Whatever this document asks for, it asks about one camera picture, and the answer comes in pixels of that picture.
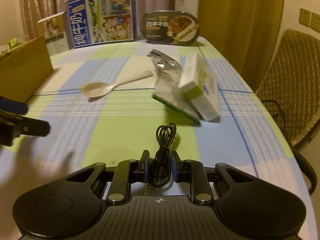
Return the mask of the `brown cardboard box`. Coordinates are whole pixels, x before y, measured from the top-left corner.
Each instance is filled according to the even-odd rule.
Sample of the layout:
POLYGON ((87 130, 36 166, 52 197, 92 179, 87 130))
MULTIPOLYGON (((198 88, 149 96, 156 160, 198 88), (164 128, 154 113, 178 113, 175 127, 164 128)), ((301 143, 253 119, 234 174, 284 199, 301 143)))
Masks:
POLYGON ((0 95, 26 103, 53 72, 43 36, 1 56, 0 95))

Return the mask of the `checked blue green tablecloth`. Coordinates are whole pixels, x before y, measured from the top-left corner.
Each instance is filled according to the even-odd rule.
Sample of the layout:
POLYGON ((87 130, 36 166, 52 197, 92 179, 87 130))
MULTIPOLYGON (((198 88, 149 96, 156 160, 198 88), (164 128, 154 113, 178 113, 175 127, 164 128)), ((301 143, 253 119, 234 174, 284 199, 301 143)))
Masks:
POLYGON ((15 139, 1 148, 1 239, 18 239, 12 217, 15 200, 26 191, 96 162, 115 166, 155 154, 158 126, 175 123, 172 146, 182 159, 205 166, 228 163, 299 196, 306 205, 302 239, 317 239, 307 186, 279 127, 227 60, 204 38, 189 47, 113 43, 70 50, 52 58, 54 75, 29 100, 28 116, 46 120, 48 136, 15 139), (180 64, 199 53, 217 79, 220 117, 197 124, 152 97, 155 77, 120 86, 89 101, 80 88, 91 82, 115 83, 153 70, 149 52, 159 50, 180 64))

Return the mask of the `beige plastic spoon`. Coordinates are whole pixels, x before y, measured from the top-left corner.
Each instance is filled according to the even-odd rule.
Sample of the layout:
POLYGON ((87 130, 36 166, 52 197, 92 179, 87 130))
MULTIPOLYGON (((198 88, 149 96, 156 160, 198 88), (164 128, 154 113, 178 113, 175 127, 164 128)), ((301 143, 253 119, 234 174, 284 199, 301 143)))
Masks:
POLYGON ((118 86, 125 85, 127 83, 131 83, 134 81, 146 79, 152 76, 153 76, 152 71, 146 70, 140 73, 136 73, 131 77, 127 77, 122 81, 117 81, 112 85, 104 82, 94 82, 94 83, 85 85, 80 90, 82 94, 84 94, 84 96, 88 98, 100 98, 102 96, 109 94, 110 92, 112 92, 112 90, 114 90, 118 86))

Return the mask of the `small white product box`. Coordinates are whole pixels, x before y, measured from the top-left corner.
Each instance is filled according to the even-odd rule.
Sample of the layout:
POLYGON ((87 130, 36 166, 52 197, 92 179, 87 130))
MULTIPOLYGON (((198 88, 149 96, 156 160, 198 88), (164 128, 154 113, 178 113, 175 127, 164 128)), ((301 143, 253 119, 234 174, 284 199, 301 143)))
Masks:
POLYGON ((49 56, 63 53, 70 49, 66 25, 66 12, 60 12, 43 18, 36 23, 37 33, 43 36, 49 56))

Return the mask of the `white green medicine box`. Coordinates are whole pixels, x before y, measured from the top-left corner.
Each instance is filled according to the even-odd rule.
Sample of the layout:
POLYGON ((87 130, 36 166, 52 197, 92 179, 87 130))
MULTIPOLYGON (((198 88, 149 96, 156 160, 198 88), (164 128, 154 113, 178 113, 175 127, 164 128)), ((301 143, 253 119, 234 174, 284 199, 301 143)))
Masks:
POLYGON ((192 53, 185 59, 178 88, 204 121, 220 116, 216 78, 199 53, 192 53))

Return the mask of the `silver foil pouch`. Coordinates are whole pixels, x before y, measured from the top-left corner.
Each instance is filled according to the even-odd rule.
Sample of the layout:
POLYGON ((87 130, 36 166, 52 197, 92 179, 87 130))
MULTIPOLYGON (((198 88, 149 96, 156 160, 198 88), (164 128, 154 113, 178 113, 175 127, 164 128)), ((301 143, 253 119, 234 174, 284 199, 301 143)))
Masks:
POLYGON ((148 57, 153 62, 157 76, 152 97, 199 124, 200 116, 197 110, 184 98, 178 88, 178 82, 182 74, 180 64, 156 49, 151 50, 148 57))

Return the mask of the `woven wicker chair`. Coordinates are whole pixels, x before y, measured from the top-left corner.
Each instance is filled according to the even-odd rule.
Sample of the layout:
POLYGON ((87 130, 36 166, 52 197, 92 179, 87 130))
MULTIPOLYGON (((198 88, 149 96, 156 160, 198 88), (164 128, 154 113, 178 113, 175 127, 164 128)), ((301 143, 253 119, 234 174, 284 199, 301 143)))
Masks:
POLYGON ((286 29, 256 95, 278 125, 313 194, 317 174, 296 147, 319 123, 319 39, 286 29))

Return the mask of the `blue milk carton box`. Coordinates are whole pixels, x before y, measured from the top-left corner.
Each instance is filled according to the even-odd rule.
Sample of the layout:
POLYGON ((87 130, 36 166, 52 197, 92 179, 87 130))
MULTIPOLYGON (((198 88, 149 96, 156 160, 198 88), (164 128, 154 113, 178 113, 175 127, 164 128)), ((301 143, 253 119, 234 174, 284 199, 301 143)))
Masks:
POLYGON ((73 48, 136 39, 136 0, 71 0, 66 13, 73 48))

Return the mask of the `black instant rice bowl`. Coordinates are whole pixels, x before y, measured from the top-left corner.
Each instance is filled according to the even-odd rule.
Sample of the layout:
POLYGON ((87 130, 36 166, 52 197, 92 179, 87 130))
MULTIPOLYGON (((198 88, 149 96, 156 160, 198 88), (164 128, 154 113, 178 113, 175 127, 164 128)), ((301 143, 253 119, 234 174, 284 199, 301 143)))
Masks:
POLYGON ((149 43, 188 46, 199 36, 200 25, 188 12, 160 10, 145 14, 140 30, 149 43))

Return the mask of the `brown door curtain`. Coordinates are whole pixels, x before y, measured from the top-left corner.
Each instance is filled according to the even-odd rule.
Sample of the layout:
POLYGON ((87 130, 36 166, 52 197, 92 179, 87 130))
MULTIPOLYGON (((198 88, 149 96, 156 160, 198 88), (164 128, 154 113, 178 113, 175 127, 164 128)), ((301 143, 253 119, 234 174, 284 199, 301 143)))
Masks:
POLYGON ((200 35, 257 90, 272 61, 284 0, 199 0, 200 35))

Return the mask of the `beige wall switch plates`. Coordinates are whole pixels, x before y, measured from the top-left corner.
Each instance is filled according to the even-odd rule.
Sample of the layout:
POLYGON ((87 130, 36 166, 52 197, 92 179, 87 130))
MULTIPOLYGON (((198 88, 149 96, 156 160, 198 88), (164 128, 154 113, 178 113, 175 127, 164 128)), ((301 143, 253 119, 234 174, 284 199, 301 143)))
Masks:
POLYGON ((320 14, 300 8, 298 22, 317 32, 320 32, 320 14))

